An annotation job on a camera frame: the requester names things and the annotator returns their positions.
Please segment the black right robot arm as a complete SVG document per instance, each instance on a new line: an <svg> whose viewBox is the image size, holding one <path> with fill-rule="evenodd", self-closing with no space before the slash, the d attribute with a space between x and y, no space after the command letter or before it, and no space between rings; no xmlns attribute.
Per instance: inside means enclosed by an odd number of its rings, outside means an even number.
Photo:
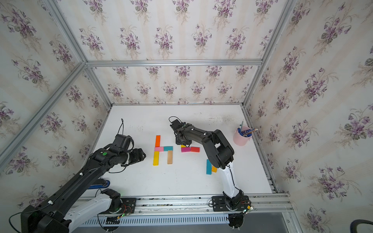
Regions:
<svg viewBox="0 0 373 233"><path fill-rule="evenodd" d="M192 142L203 146L209 162L217 168L223 184L224 201L234 210L243 201L244 192L238 187L234 173L234 149L220 130L205 131L179 118L170 122L177 145L190 146Z"/></svg>

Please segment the magenta block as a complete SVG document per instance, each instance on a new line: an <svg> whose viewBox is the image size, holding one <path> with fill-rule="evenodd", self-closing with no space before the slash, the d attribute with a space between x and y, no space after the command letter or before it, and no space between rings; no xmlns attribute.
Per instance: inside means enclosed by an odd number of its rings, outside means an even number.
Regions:
<svg viewBox="0 0 373 233"><path fill-rule="evenodd" d="M182 152L191 152L191 147L183 147L181 148Z"/></svg>

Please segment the red block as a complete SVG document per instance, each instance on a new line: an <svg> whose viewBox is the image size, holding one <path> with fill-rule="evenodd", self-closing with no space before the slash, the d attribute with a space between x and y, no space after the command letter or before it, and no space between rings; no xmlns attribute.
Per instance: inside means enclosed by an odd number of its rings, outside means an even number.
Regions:
<svg viewBox="0 0 373 233"><path fill-rule="evenodd" d="M191 147L190 151L191 152L200 152L200 148L199 147Z"/></svg>

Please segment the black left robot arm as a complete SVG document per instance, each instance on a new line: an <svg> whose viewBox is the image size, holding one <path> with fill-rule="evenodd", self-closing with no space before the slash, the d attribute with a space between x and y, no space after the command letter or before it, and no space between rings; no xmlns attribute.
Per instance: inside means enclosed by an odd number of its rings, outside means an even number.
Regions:
<svg viewBox="0 0 373 233"><path fill-rule="evenodd" d="M99 213L118 212L121 207L120 193L112 189L105 189L74 213L70 209L95 181L115 165L127 168L145 158L141 148L134 148L130 136L117 134L113 143L96 150L83 168L58 191L36 207L29 205L21 212L21 232L70 233Z"/></svg>

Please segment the teal block group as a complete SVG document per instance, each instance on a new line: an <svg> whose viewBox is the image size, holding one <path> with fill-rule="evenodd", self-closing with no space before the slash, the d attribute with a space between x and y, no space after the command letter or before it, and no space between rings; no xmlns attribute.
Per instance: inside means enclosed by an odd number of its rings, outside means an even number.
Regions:
<svg viewBox="0 0 373 233"><path fill-rule="evenodd" d="M207 166L206 166L206 174L211 175L212 174L212 164L211 162L207 159Z"/></svg>
<svg viewBox="0 0 373 233"><path fill-rule="evenodd" d="M173 151L173 146L164 146L164 151Z"/></svg>

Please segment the blue object behind arm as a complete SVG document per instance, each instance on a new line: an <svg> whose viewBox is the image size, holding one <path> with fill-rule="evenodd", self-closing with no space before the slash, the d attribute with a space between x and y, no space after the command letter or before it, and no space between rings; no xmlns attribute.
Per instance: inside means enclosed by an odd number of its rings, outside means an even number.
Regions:
<svg viewBox="0 0 373 233"><path fill-rule="evenodd" d="M111 182L109 180L97 180L88 189L106 189L110 186Z"/></svg>

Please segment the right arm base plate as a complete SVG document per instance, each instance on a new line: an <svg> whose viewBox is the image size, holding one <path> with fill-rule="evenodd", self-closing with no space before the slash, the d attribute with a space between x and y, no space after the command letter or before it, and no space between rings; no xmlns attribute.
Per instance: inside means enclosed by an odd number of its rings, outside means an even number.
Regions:
<svg viewBox="0 0 373 233"><path fill-rule="evenodd" d="M237 195L234 198L226 196L213 196L212 197L212 208L214 212L226 212L226 211L249 211L252 210L252 203L248 196Z"/></svg>

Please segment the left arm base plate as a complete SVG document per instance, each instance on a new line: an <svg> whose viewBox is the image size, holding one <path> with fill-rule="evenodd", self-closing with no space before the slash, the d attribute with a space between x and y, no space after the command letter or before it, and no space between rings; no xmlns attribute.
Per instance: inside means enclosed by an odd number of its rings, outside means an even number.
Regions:
<svg viewBox="0 0 373 233"><path fill-rule="evenodd" d="M113 215L129 215L135 212L136 198L120 198L120 201L115 201L114 204L109 206L109 209L101 212L103 214L113 214Z"/></svg>

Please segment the natural wood block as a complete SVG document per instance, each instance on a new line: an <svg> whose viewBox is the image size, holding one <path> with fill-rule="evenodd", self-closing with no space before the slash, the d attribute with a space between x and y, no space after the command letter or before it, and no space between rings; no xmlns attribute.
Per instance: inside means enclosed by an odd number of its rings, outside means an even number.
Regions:
<svg viewBox="0 0 373 233"><path fill-rule="evenodd" d="M169 150L168 151L168 157L167 157L167 164L171 165L173 163L173 151Z"/></svg>

